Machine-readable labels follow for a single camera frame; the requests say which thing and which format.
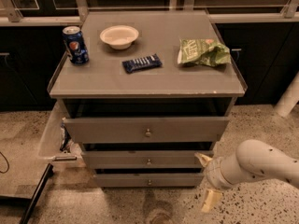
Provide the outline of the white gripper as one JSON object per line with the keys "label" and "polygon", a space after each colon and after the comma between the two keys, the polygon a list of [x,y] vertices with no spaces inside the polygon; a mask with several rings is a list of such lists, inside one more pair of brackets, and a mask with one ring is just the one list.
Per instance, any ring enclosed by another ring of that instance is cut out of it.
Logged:
{"label": "white gripper", "polygon": [[205,176],[209,184],[214,189],[207,189],[205,192],[205,198],[201,207],[201,211],[208,213],[216,204],[220,201],[223,193],[218,190],[227,190],[233,187],[225,178],[221,172],[222,158],[212,159],[211,157],[202,154],[195,153],[194,156],[199,160],[201,165],[205,168]]}

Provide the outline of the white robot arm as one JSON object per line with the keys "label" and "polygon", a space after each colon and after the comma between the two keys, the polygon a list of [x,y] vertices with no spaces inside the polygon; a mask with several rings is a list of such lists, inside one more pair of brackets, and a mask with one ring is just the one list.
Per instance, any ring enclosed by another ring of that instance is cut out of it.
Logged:
{"label": "white robot arm", "polygon": [[204,213],[217,204],[225,190],[240,183],[277,179],[299,188],[299,160],[259,140],[242,142],[230,156],[213,159],[200,152],[194,156],[209,183],[201,207]]}

